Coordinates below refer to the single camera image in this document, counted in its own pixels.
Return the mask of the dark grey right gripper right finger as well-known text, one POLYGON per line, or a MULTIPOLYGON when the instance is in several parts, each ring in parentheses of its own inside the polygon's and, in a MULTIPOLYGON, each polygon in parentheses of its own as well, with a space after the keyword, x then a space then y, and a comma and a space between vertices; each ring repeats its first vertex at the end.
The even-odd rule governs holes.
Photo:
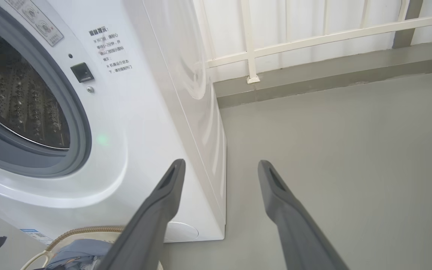
POLYGON ((348 270, 315 220, 269 161, 259 161, 258 178, 266 214, 278 229, 286 268, 348 270))

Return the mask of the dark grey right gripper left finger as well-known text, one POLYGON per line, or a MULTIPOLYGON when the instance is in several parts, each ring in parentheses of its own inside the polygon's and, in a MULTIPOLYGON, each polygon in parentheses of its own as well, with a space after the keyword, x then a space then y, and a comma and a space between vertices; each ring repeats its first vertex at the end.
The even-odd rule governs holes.
POLYGON ((168 223, 179 210, 186 163, 173 161, 103 258, 99 270, 156 270, 168 223))

